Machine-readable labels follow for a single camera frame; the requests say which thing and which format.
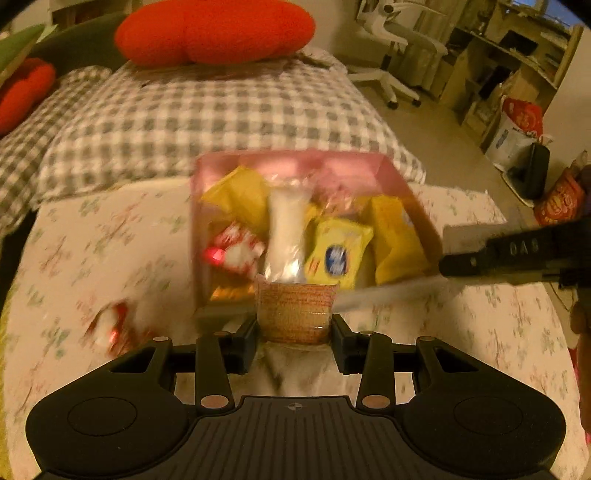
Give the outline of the clear pink wafer packet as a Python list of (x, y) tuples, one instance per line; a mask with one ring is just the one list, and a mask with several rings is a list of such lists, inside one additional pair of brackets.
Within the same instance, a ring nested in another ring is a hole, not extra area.
[(266, 341), (321, 345), (329, 341), (335, 285), (256, 278), (256, 321)]

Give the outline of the yellow waffle sandwich packet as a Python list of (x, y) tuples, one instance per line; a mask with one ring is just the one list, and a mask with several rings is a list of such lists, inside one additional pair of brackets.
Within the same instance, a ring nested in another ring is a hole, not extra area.
[(201, 200), (231, 215), (253, 233), (263, 235), (269, 230), (269, 194), (270, 186), (262, 174), (239, 166), (205, 191)]

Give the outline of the red white snack packet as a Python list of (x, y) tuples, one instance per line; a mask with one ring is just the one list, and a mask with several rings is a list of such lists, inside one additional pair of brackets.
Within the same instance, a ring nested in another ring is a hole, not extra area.
[(253, 279), (265, 251), (266, 244), (259, 237), (242, 224), (232, 222), (211, 238), (201, 258), (211, 266)]

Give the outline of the long white snack packet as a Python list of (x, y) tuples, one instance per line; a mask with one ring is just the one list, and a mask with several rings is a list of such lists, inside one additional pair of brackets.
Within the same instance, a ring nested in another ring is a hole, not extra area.
[(311, 189), (304, 181), (275, 179), (270, 184), (270, 229), (263, 275), (269, 282), (304, 282), (305, 215)]

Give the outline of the red orange gift bag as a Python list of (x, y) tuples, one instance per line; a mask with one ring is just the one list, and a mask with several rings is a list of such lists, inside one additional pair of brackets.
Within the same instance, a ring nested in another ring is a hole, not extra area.
[(577, 174), (578, 171), (571, 167), (564, 169), (552, 188), (534, 206), (539, 226), (557, 225), (579, 218), (586, 192), (577, 180)]

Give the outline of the yellow blue snack packet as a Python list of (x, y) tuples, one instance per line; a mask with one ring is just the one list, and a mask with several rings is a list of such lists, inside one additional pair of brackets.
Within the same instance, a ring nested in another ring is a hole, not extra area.
[(374, 237), (369, 225), (338, 217), (325, 217), (315, 225), (315, 242), (304, 265), (310, 284), (356, 288), (363, 254)]

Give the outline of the pink cardboard box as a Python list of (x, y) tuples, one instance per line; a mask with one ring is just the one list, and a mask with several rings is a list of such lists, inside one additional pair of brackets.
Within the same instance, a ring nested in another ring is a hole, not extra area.
[(439, 274), (441, 239), (382, 154), (206, 154), (191, 197), (203, 318), (256, 311), (263, 282), (332, 288), (342, 312), (407, 298)]

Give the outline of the floral tablecloth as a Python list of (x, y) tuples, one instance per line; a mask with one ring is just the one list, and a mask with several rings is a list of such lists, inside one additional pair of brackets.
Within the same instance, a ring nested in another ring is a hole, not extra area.
[[(133, 322), (190, 343), (211, 327), (197, 316), (190, 259), (189, 184), (145, 182), (43, 205), (1, 318), (1, 475), (30, 479), (38, 467), (25, 420), (45, 395), (106, 362), (106, 341), (85, 333), (96, 314), (124, 300)], [(579, 479), (588, 462), (567, 341), (544, 286), (461, 288), (434, 280), (380, 293), (351, 292), (355, 330), (399, 343), (435, 336), (552, 398), (567, 423), (553, 465)]]

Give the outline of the wooden shelf unit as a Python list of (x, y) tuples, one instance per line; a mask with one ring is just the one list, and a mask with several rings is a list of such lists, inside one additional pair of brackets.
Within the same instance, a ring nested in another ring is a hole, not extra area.
[(468, 1), (432, 93), (483, 144), (505, 98), (548, 109), (583, 31), (583, 21), (558, 1)]

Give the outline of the white office chair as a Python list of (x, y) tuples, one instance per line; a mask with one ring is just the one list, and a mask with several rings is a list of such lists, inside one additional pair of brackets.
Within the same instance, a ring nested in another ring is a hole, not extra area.
[(442, 12), (415, 1), (363, 0), (356, 11), (356, 23), (361, 27), (360, 36), (386, 45), (388, 50), (379, 67), (349, 65), (348, 78), (358, 84), (379, 83), (386, 94), (387, 106), (392, 110), (399, 106), (397, 92), (408, 97), (413, 106), (422, 105), (420, 95), (390, 72), (394, 54), (412, 45), (418, 45), (440, 56), (448, 53), (441, 41), (400, 25), (396, 21), (396, 18), (407, 10), (418, 10), (421, 13), (444, 17)]

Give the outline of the grey checkered sofa cover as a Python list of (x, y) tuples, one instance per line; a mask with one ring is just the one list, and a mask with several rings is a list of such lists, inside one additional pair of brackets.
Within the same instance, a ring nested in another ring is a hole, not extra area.
[(1, 231), (44, 201), (187, 176), (208, 152), (307, 149), (382, 153), (406, 180), (427, 176), (322, 49), (230, 68), (80, 68), (1, 141)]

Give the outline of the large orange pumpkin cushion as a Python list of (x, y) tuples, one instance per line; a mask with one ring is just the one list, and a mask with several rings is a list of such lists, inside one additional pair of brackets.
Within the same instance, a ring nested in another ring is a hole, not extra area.
[(130, 14), (114, 42), (135, 65), (238, 65), (297, 53), (315, 20), (289, 1), (158, 1)]

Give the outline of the small orange pumpkin cushion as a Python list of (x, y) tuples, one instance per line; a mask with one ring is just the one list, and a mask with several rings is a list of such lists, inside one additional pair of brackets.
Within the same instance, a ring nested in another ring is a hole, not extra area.
[(19, 126), (33, 107), (48, 96), (55, 80), (55, 67), (40, 58), (27, 58), (19, 66), (1, 88), (2, 136)]

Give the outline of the green snowflake pillow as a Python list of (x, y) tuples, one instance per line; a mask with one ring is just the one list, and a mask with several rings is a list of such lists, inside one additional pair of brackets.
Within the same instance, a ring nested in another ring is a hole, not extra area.
[(30, 26), (1, 40), (0, 86), (15, 73), (42, 35), (45, 26)]

